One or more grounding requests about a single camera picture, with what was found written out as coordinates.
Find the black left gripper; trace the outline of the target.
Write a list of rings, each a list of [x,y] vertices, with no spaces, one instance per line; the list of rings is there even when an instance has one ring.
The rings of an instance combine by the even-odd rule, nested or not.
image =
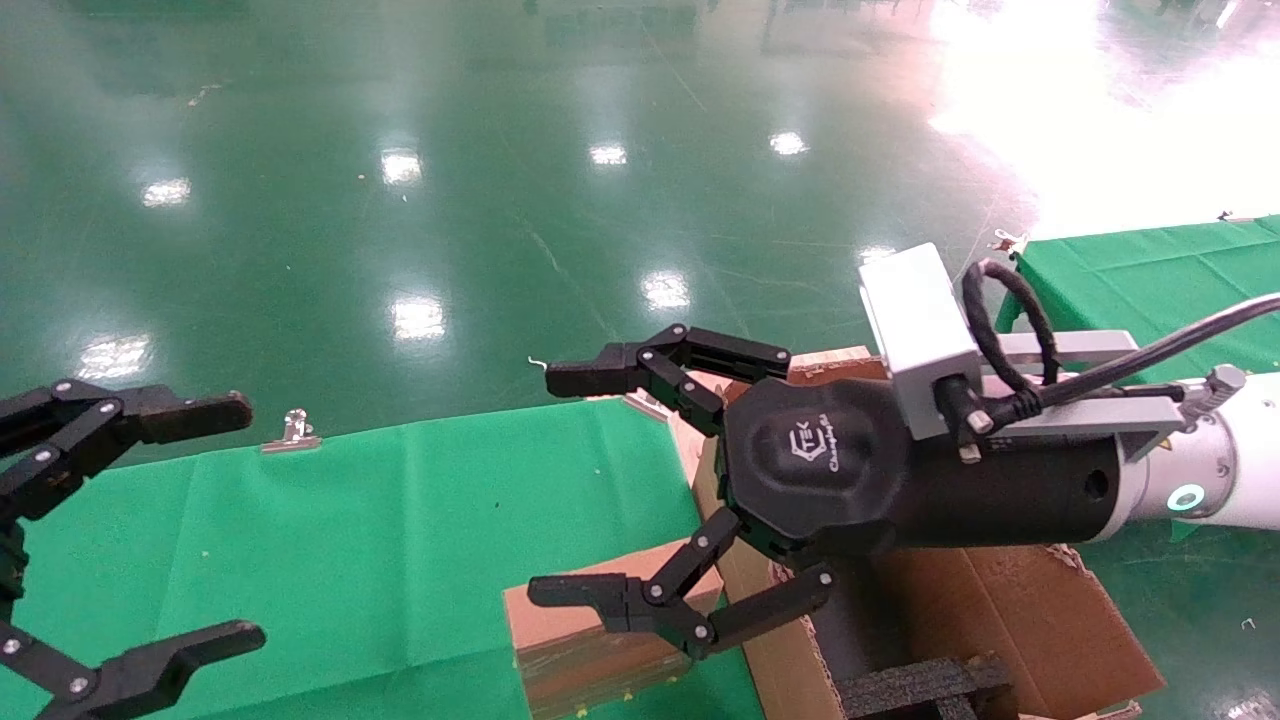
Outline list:
[[[61,379],[1,402],[1,600],[23,597],[27,552],[19,519],[40,520],[136,445],[169,445],[242,430],[253,420],[238,392],[182,398],[166,386],[106,389]],[[127,650],[90,667],[10,623],[3,665],[50,694],[37,719],[137,719],[170,708],[210,664],[261,650],[246,620]]]

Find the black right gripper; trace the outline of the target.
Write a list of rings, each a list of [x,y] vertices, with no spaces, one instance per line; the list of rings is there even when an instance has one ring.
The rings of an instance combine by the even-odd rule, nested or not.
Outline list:
[[[1114,439],[983,448],[965,462],[950,436],[913,437],[887,382],[794,386],[781,380],[790,360],[782,347],[673,324],[641,342],[608,343],[589,361],[550,363],[554,397],[643,389],[705,437],[719,436],[719,495],[732,510],[713,512],[648,580],[534,577],[529,600],[590,607],[609,633],[658,635],[701,661],[817,611],[836,584],[818,564],[714,612],[695,610],[687,593],[739,536],[799,568],[891,550],[1080,543],[1114,515]],[[754,386],[724,409],[690,372]]]

